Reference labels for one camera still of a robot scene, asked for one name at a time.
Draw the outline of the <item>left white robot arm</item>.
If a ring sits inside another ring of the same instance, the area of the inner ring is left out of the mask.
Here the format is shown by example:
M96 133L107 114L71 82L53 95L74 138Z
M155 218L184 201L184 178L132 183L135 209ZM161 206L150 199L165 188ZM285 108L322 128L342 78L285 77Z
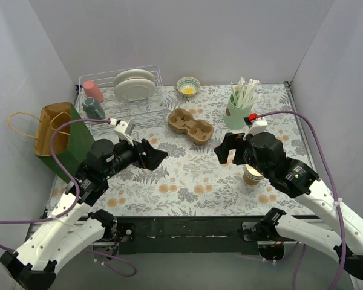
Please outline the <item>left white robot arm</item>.
M116 237L117 219L105 210L90 211L108 190L108 180L130 165L153 171L167 156L146 139L95 141L49 221L16 250L6 251L1 264L24 289L49 289L60 269L87 246Z

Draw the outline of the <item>cardboard cup carrier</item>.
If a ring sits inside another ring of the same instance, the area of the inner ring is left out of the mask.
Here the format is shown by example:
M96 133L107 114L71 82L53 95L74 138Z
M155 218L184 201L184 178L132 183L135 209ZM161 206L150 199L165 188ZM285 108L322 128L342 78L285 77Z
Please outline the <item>cardboard cup carrier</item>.
M214 134L214 127L202 119L195 119L185 109L174 109L167 119L168 126L178 134L185 134L196 144L206 144Z

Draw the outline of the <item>floral table mat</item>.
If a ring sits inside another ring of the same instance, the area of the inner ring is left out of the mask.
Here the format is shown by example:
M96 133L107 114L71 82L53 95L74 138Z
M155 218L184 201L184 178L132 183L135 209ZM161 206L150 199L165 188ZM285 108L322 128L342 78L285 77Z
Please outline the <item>floral table mat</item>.
M170 111L183 108L213 125L212 138L204 145L196 145L172 131L166 120L136 127L132 133L135 140L146 138L154 148L166 151L168 157L153 172L129 166L111 178L109 190L90 211L103 209L115 216L259 216L276 207L297 216L312 214L275 190L266 179L254 186L245 184L244 167L232 164L234 151L225 164L218 162L214 148L230 131L224 123L229 85L202 86L197 95L189 98L179 94L175 86L164 86L162 91ZM293 110L283 84L260 85L256 94L261 94L253 106L258 113ZM311 165L294 116L274 115L267 122L267 131L283 142L288 156Z

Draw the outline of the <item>green paper bag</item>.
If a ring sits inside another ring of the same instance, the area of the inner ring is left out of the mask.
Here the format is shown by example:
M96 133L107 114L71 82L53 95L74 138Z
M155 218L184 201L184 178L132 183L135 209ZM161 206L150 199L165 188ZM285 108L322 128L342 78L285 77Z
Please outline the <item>green paper bag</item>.
M59 126L80 119L78 111L69 102L47 105L41 109L38 117L36 135L31 136L34 139L35 155L66 183L70 182L70 178L53 159L50 152L50 138ZM56 134L53 150L65 169L74 176L93 143L94 138L86 124L79 122L61 129Z

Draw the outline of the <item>grey-green mug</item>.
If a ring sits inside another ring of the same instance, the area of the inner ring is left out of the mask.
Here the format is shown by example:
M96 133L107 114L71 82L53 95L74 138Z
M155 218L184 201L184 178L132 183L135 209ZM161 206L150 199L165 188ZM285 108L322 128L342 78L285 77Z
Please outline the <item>grey-green mug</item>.
M85 98L82 102L82 107L88 118L97 120L105 119L105 112L96 99L92 97Z

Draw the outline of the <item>white plate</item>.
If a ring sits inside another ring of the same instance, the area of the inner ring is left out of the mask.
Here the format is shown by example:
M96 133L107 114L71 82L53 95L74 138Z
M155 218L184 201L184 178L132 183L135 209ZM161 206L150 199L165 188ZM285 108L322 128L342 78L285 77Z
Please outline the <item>white plate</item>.
M113 79L113 86L117 86L119 83L129 79L146 79L152 82L155 81L153 73L144 69L130 69L123 71L115 76Z
M147 79L129 79L114 87L114 95L119 99L138 101L144 100L155 93L156 85Z

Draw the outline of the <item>rear white plate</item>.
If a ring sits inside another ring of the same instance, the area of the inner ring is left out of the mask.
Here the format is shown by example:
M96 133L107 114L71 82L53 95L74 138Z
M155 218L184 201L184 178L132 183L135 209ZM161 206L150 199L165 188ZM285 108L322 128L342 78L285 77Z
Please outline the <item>rear white plate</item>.
M119 83L129 79L146 79L152 82L155 81L153 73L144 69L130 69L123 71L115 76L113 79L113 86L117 86Z

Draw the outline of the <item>pink cup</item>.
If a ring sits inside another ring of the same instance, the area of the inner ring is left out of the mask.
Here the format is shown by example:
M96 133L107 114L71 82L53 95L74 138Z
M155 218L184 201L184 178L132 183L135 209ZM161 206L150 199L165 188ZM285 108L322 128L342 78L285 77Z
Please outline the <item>pink cup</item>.
M97 100L99 103L103 102L104 100L103 94L94 81L88 80L84 82L83 89L87 97L91 97Z

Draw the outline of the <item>patterned small bowl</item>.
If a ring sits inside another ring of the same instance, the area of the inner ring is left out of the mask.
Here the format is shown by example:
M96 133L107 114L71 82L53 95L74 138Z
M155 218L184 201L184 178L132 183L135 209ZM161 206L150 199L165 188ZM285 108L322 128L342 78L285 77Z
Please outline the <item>patterned small bowl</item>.
M182 77L176 84L177 90L186 97L192 97L200 90L201 84L194 77Z

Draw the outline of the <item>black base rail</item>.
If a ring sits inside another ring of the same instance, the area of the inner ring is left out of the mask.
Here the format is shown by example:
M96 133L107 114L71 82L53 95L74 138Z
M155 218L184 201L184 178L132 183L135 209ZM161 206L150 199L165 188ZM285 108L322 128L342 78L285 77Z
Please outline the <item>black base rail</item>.
M294 240L253 240L243 230L261 216L118 217L119 254L240 253L258 255L267 248L277 255L290 253Z

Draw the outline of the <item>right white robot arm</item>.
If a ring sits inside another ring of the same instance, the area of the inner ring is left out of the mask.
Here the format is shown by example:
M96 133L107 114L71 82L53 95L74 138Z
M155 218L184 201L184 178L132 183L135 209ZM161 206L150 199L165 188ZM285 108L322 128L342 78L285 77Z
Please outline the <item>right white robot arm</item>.
M363 218L333 193L306 163L286 155L283 144L268 132L252 134L226 133L214 150L221 164L227 162L230 150L233 163L253 167L271 186L293 198L317 215L329 229L271 209L261 220L263 236L269 240L288 237L330 256L344 266L351 276L363 280Z

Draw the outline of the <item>front white plate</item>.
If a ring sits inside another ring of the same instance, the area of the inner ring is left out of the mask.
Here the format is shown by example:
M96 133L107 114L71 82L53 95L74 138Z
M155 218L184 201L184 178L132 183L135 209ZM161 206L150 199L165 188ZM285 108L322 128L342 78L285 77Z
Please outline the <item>front white plate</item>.
M156 85L147 79L129 79L114 87L114 95L119 99L138 101L144 100L155 93Z

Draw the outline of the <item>stacked brown paper cups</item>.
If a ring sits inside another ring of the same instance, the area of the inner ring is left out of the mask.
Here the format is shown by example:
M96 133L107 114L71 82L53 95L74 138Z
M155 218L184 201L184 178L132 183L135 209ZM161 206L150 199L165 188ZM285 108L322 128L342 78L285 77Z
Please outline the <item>stacked brown paper cups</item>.
M246 164L244 168L243 179L244 182L248 185L257 185L262 179L264 179L264 176L252 166Z

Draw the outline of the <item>green straw holder cup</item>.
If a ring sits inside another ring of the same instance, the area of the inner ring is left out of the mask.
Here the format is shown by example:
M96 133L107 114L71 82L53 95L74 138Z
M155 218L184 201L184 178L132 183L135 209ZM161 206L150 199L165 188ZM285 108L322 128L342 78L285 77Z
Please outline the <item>green straw holder cup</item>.
M230 95L226 113L224 115L224 123L229 129L239 130L245 127L244 117L248 116L252 111L252 106L239 108L233 104L233 94Z

